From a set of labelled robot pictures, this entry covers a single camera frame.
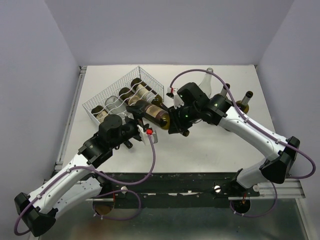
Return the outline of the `dark green wine bottle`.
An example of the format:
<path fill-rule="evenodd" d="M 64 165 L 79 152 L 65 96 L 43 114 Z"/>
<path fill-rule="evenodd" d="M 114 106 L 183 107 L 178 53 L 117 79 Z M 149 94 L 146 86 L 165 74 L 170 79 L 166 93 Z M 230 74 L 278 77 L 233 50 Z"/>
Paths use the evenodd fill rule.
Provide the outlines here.
<path fill-rule="evenodd" d="M 140 97 L 128 87 L 124 87 L 119 91 L 119 97 L 128 106 L 134 106 L 136 102 L 140 100 Z"/>

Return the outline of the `short clear glass bottle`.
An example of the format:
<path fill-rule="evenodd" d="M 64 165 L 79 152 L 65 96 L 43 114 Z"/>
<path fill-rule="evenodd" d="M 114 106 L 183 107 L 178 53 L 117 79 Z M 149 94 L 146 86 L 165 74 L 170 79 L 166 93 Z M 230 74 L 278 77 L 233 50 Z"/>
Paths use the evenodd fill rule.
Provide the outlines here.
<path fill-rule="evenodd" d="M 105 108 L 109 114 L 120 116 L 122 119 L 128 116 L 126 104 L 117 96 L 110 96 L 105 100 Z"/>

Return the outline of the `olive green wine bottle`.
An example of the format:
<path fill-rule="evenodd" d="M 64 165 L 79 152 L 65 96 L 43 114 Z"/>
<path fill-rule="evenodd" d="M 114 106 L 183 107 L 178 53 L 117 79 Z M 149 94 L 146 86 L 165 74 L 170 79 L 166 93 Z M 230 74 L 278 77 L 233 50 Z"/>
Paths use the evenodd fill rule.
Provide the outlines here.
<path fill-rule="evenodd" d="M 222 96 L 223 98 L 226 98 L 229 88 L 230 88 L 230 84 L 226 83 L 225 86 L 222 87 L 220 93 L 215 94 L 214 97 Z"/>

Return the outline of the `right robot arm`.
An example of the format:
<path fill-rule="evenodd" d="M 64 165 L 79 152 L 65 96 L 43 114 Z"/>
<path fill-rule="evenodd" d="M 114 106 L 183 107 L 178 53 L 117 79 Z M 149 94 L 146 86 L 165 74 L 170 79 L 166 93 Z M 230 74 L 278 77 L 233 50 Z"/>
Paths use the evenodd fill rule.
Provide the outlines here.
<path fill-rule="evenodd" d="M 297 157 L 293 149 L 300 146 L 298 138 L 286 138 L 248 117 L 242 118 L 229 99 L 221 94 L 208 98 L 194 82 L 170 90 L 168 96 L 180 101 L 169 108 L 169 134 L 184 134 L 195 121 L 202 120 L 238 135 L 263 154 L 261 162 L 237 171 L 230 183 L 234 195 L 241 196 L 252 186 L 266 181 L 282 184 L 288 177 Z"/>

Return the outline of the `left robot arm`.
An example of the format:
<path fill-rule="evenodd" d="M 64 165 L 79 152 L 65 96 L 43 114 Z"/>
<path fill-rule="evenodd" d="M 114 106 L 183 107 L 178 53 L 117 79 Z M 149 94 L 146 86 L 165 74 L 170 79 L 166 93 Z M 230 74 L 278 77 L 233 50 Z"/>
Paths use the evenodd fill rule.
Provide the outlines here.
<path fill-rule="evenodd" d="M 36 190 L 26 194 L 19 193 L 14 198 L 18 218 L 14 233 L 23 221 L 28 232 L 34 237 L 45 234 L 65 210 L 85 199 L 99 196 L 107 197 L 111 185 L 93 178 L 85 183 L 78 192 L 72 192 L 75 184 L 89 173 L 95 173 L 103 179 L 116 182 L 116 179 L 98 171 L 98 167 L 112 157 L 113 151 L 130 139 L 136 139 L 145 145 L 157 143 L 157 133 L 148 124 L 144 124 L 145 113 L 138 106 L 126 108 L 133 117 L 122 119 L 117 114 L 108 114 L 98 126 L 98 131 L 79 148 L 78 152 L 56 175 Z"/>

